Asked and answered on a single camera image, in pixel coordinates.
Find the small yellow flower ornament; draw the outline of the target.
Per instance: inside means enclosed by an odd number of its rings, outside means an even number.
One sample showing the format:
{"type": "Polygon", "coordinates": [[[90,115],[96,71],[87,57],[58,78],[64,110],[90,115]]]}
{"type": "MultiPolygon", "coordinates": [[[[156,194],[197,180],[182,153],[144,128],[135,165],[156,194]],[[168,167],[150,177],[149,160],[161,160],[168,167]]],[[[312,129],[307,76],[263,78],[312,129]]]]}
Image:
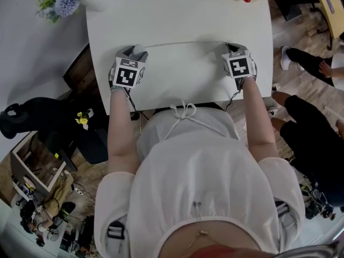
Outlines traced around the small yellow flower ornament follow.
{"type": "Polygon", "coordinates": [[[93,117],[93,115],[94,115],[93,109],[88,109],[84,112],[78,112],[77,118],[75,120],[78,124],[82,125],[82,127],[87,131],[89,128],[88,126],[89,119],[93,117]]]}

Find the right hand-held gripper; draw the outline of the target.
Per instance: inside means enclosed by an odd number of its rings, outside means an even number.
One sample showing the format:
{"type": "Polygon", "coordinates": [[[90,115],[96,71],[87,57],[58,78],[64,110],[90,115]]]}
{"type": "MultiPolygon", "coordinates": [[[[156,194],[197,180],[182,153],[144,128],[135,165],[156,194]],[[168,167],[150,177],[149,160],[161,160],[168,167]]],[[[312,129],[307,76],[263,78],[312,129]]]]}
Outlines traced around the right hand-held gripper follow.
{"type": "Polygon", "coordinates": [[[237,89],[242,89],[243,82],[247,77],[256,79],[257,66],[246,46],[226,43],[225,51],[226,54],[221,56],[224,70],[227,76],[234,79],[237,89]]]}

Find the person's right forearm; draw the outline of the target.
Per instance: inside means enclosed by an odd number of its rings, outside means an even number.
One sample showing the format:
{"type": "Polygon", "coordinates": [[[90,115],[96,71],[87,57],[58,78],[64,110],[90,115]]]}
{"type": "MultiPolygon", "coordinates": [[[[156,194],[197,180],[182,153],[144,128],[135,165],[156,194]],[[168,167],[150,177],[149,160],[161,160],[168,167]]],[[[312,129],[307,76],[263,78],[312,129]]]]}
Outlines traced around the person's right forearm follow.
{"type": "Polygon", "coordinates": [[[243,83],[248,149],[258,162],[278,157],[274,129],[254,77],[243,83]]]}

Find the tan cloth bag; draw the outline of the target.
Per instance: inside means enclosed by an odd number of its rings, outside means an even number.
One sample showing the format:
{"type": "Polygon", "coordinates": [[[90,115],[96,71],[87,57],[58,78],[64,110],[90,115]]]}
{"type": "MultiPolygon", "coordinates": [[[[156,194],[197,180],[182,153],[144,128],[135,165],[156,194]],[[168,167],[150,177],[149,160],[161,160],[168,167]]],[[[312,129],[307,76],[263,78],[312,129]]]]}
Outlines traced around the tan cloth bag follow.
{"type": "Polygon", "coordinates": [[[62,204],[68,198],[73,181],[74,179],[71,175],[58,177],[53,185],[51,193],[42,201],[45,210],[53,217],[59,213],[62,204]]]}

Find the white open wooden cabinet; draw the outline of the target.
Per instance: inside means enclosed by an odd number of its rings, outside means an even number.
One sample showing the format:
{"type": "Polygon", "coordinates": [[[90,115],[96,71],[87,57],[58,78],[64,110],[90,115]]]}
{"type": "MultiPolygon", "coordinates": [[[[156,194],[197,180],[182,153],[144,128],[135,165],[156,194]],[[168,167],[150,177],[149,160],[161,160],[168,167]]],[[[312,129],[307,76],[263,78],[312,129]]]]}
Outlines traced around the white open wooden cabinet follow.
{"type": "Polygon", "coordinates": [[[55,157],[38,139],[38,132],[30,132],[10,152],[11,170],[22,185],[33,182],[37,192],[51,193],[66,163],[55,157]]]}

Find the black mesh office chair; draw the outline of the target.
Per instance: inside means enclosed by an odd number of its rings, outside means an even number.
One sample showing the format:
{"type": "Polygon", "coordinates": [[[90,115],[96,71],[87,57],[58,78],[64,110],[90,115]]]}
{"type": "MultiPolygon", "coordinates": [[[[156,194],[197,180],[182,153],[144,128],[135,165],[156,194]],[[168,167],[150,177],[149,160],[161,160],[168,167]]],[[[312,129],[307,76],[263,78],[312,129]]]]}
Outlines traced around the black mesh office chair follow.
{"type": "Polygon", "coordinates": [[[71,102],[46,97],[32,98],[24,104],[12,104],[0,112],[0,132],[7,139],[19,133],[38,132],[38,139],[59,160],[75,168],[71,157],[75,150],[89,164],[108,160],[109,116],[100,101],[91,97],[71,102]],[[77,113],[93,109],[88,130],[76,122],[77,113]]]}

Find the person's left forearm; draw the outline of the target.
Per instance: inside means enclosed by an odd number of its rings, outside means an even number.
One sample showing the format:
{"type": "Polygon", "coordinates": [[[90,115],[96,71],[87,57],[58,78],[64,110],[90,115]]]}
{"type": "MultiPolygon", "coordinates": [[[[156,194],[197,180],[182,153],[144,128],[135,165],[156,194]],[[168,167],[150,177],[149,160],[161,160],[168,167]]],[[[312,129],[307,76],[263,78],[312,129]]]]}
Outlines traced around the person's left forearm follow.
{"type": "Polygon", "coordinates": [[[136,174],[140,166],[137,140],[131,123],[127,95],[123,89],[111,93],[107,151],[109,173],[136,174]]]}

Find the person's white shirt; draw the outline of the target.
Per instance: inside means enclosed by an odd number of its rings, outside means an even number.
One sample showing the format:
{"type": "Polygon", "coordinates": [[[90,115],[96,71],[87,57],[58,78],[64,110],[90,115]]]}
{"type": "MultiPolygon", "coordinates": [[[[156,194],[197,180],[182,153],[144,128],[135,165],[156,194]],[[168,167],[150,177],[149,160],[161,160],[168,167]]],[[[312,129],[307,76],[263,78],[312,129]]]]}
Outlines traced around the person's white shirt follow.
{"type": "Polygon", "coordinates": [[[235,139],[183,135],[156,144],[136,174],[102,179],[94,238],[105,258],[157,258],[177,229],[224,221],[275,254],[290,248],[304,220],[299,183],[286,160],[257,162],[235,139]]]}

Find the person's light drawstring trousers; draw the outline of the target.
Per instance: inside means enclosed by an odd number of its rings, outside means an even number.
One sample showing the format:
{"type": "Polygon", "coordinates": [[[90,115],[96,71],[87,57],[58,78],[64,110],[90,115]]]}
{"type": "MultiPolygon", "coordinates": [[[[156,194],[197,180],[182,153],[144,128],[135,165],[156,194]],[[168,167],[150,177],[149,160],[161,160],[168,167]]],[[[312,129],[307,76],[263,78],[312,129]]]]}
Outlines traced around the person's light drawstring trousers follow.
{"type": "Polygon", "coordinates": [[[195,131],[210,131],[222,137],[239,140],[231,116],[215,103],[171,105],[156,110],[137,140],[139,158],[143,161],[158,143],[195,131]]]}

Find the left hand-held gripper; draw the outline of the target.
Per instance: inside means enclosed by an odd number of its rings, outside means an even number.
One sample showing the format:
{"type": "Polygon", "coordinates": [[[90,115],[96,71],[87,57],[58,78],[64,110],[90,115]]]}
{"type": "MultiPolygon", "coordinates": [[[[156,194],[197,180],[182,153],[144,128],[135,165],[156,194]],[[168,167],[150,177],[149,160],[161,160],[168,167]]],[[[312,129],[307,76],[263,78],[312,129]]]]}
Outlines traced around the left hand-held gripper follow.
{"type": "Polygon", "coordinates": [[[141,53],[139,61],[128,59],[134,48],[135,46],[127,46],[117,51],[115,61],[109,71],[111,91],[118,87],[132,89],[143,78],[148,52],[141,53]]]}

